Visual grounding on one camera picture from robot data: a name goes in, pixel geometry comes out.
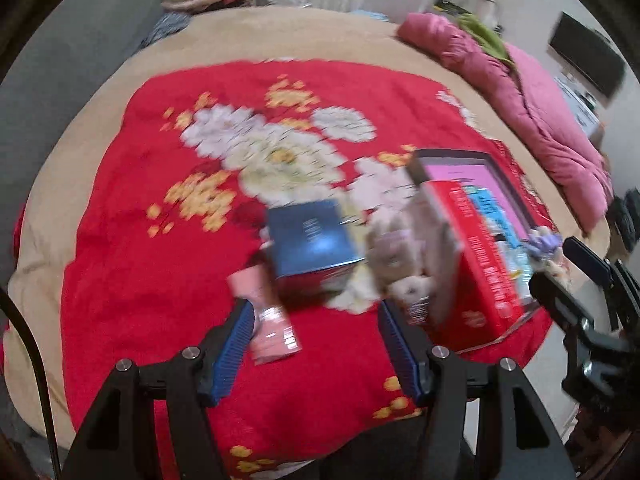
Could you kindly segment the dark clothes pile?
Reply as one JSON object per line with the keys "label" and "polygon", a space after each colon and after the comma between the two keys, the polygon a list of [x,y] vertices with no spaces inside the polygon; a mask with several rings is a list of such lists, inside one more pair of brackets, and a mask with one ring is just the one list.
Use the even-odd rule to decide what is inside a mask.
{"label": "dark clothes pile", "polygon": [[608,220],[613,223],[627,252],[632,252],[636,246],[636,228],[634,220],[626,206],[626,203],[618,196],[615,196],[610,206],[608,206]]}

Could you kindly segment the red white box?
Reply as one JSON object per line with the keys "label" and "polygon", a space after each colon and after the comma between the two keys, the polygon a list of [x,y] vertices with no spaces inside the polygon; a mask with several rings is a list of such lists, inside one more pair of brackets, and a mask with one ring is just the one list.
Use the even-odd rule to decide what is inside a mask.
{"label": "red white box", "polygon": [[524,310],[497,243],[462,186],[425,181],[407,207],[435,292],[425,327],[454,351],[502,338]]}

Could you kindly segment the beige bed sheet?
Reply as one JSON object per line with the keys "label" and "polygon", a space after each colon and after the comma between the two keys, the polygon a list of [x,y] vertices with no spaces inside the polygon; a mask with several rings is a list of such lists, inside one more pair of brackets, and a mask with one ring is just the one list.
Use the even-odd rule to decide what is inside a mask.
{"label": "beige bed sheet", "polygon": [[488,136],[510,148],[560,232],[565,236],[582,235],[582,227],[548,174],[485,99],[434,58],[397,40],[394,25],[356,15],[282,6],[201,14],[182,32],[135,54],[92,96],[82,99],[81,110],[52,148],[29,189],[20,255],[9,280],[9,295],[21,309],[42,352],[56,437],[64,448],[72,443],[75,431],[63,386],[63,270],[75,253],[80,218],[127,102],[137,88],[159,74],[268,58],[363,62],[440,82],[472,110]]}

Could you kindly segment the red floral blanket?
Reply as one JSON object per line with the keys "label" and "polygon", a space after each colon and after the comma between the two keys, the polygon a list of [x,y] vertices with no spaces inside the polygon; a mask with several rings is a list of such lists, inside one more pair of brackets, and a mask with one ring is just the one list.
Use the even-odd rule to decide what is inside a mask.
{"label": "red floral blanket", "polygon": [[[9,293],[36,337],[69,444],[117,360],[166,360],[229,313],[266,210],[336,198],[362,237],[412,192],[419,148],[484,151],[538,226],[547,208],[506,147],[437,81],[334,61],[234,62],[148,80],[115,116],[86,108],[32,188]],[[274,479],[418,414],[376,327],[365,266],[292,311],[302,348],[244,361],[210,412],[232,478]]]}

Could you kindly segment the pink book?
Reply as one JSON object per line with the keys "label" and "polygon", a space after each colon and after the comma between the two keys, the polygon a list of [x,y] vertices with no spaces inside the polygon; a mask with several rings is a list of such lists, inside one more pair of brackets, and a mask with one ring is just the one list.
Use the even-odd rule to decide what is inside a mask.
{"label": "pink book", "polygon": [[458,182],[480,214],[502,229],[512,247],[520,246],[534,226],[533,217],[518,192],[493,164],[471,159],[428,158],[423,168],[428,180]]}

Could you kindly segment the green cloth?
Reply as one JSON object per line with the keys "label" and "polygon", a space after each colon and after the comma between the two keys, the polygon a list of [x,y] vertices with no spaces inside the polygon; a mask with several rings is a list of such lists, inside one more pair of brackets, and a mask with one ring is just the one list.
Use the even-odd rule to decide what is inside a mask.
{"label": "green cloth", "polygon": [[461,14],[457,17],[457,23],[458,27],[470,35],[487,55],[495,58],[506,67],[515,67],[501,37],[493,29],[486,26],[475,14]]}

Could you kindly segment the purple scrunchie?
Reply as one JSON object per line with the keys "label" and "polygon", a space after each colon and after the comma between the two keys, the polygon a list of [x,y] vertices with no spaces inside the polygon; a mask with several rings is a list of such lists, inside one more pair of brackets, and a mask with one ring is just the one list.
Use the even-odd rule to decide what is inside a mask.
{"label": "purple scrunchie", "polygon": [[558,262],[562,257],[563,237],[548,226],[536,226],[531,229],[523,245],[529,255],[537,261],[552,260]]}

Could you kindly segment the pink sachet packet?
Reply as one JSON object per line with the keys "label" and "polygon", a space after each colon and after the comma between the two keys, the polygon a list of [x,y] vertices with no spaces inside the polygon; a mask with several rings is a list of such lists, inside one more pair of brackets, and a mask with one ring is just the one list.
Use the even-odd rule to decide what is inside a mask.
{"label": "pink sachet packet", "polygon": [[228,277],[233,296],[254,307],[256,327],[250,354],[256,365],[279,361],[302,350],[285,308],[263,264],[236,271]]}

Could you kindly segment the white cabinet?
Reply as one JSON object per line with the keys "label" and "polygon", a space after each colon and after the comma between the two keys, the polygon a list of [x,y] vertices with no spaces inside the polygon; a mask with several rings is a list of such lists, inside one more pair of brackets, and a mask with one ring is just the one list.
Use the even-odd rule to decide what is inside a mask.
{"label": "white cabinet", "polygon": [[590,107],[586,96],[578,91],[578,89],[564,76],[556,76],[554,78],[556,84],[563,93],[563,98],[567,102],[576,122],[590,140],[596,140],[597,133],[600,131],[600,119]]}

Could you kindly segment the dark blue box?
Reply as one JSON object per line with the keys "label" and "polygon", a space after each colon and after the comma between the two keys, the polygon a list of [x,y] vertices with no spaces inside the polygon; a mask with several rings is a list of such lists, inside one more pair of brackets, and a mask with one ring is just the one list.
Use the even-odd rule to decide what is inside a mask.
{"label": "dark blue box", "polygon": [[336,200],[267,211],[272,270],[286,296],[338,295],[363,260]]}

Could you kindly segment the grey shallow box tray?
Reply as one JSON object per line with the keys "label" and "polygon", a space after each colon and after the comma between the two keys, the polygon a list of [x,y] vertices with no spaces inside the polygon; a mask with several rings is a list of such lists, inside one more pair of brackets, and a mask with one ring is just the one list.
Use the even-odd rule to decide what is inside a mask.
{"label": "grey shallow box tray", "polygon": [[486,153],[446,148],[413,152],[406,170],[416,185],[454,181],[462,187],[497,243],[524,316],[530,318],[538,304],[528,289],[533,267],[525,255],[525,243],[538,224],[509,175]]}

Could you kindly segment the pink quilt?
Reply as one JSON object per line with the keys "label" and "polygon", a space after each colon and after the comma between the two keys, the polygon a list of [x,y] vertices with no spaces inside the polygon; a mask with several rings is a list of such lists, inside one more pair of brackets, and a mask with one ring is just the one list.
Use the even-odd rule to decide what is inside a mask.
{"label": "pink quilt", "polygon": [[559,187],[582,229],[589,233],[597,226],[614,197],[610,172],[536,58],[502,40],[515,64],[506,67],[461,30],[456,18],[433,13],[409,14],[397,36],[480,92]]}

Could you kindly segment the black television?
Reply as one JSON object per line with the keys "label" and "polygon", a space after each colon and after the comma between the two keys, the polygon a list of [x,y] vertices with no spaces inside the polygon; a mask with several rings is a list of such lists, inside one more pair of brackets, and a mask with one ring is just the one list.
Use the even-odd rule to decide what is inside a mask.
{"label": "black television", "polygon": [[625,61],[596,30],[562,13],[549,47],[610,100],[625,77]]}

